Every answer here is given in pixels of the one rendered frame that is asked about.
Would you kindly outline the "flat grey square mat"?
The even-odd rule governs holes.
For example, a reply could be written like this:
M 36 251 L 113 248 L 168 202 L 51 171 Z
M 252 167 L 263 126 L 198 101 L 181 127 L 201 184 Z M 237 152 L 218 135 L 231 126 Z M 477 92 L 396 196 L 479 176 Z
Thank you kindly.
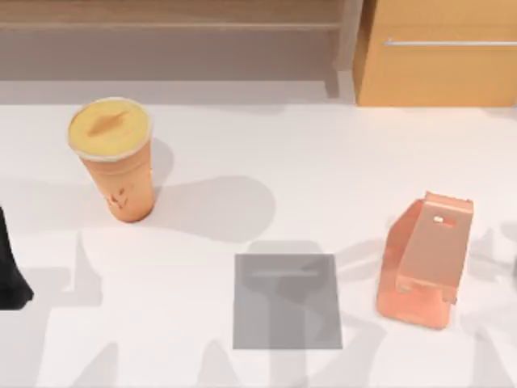
M 335 259 L 325 253 L 235 256 L 233 347 L 343 347 Z

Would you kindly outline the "orange cup with yellow lid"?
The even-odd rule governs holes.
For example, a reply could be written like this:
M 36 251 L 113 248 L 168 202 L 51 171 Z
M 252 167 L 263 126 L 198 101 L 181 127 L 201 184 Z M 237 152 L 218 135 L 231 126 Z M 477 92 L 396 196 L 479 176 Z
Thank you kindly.
M 153 121 L 145 108 L 121 97 L 92 101 L 69 123 L 70 149 L 120 221 L 140 221 L 153 210 L 152 133 Z

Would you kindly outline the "copper pink phone stand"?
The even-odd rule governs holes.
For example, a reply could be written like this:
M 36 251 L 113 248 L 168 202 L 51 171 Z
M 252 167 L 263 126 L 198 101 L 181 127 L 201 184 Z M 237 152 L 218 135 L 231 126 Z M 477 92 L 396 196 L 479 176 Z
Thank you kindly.
M 427 192 L 393 223 L 385 243 L 376 309 L 386 318 L 442 330 L 456 304 L 473 202 Z

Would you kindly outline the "wooden open shelf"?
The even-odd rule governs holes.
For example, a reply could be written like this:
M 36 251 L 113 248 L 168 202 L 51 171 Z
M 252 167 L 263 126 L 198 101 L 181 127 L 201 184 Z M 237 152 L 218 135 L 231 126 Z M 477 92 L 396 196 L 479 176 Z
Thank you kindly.
M 320 81 L 364 0 L 0 0 L 0 80 Z

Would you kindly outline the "wooden cupboard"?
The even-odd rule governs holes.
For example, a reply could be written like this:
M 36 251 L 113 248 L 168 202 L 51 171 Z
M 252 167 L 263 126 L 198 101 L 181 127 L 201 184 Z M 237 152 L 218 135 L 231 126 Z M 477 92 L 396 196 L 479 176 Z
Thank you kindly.
M 517 0 L 364 0 L 352 67 L 363 107 L 517 104 L 517 47 L 393 47 L 387 39 L 517 41 Z

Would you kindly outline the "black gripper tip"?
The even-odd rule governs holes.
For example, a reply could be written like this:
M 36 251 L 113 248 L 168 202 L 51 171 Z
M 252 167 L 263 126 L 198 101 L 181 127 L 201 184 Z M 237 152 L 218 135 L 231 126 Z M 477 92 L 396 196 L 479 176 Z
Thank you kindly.
M 34 297 L 11 250 L 6 219 L 0 206 L 0 310 L 21 310 Z

